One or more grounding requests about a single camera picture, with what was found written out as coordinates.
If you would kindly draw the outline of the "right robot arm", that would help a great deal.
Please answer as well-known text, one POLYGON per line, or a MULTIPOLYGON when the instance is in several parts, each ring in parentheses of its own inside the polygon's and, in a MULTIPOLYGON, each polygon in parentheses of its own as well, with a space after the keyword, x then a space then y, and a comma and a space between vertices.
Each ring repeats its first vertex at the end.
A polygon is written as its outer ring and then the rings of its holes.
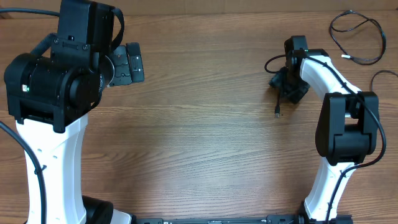
POLYGON ((268 223, 352 223, 337 207, 353 172, 371 166, 365 162, 384 131, 379 120, 379 99, 372 91, 352 85, 332 64, 323 49, 310 49, 303 35, 284 42, 285 66, 273 73, 269 85, 277 99, 297 104, 313 88, 322 100, 315 131, 320 155, 313 187, 296 215, 269 215, 268 223))

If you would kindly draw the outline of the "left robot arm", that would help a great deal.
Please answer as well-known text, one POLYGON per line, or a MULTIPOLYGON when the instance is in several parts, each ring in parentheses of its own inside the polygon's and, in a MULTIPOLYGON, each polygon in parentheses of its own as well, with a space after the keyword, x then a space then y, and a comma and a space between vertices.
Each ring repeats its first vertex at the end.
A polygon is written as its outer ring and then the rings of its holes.
POLYGON ((1 128, 24 149, 28 223, 125 223, 134 215, 81 191, 81 155, 88 114, 107 87, 144 81, 137 42, 123 43, 119 8, 62 1, 58 29, 6 68, 8 112, 16 128, 1 128))

